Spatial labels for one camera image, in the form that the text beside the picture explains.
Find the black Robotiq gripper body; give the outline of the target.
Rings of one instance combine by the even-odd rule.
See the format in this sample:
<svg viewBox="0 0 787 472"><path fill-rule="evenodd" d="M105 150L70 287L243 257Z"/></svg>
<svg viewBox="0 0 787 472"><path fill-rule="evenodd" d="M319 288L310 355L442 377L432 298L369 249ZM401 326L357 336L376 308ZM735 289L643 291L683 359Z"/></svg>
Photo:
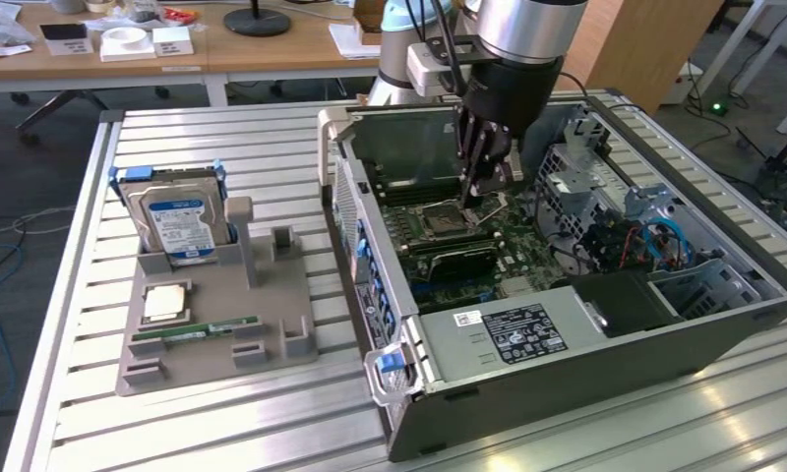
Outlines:
<svg viewBox="0 0 787 472"><path fill-rule="evenodd" d="M464 108L476 118L521 136L541 114L560 71L560 58L541 64L474 64L462 95Z"/></svg>

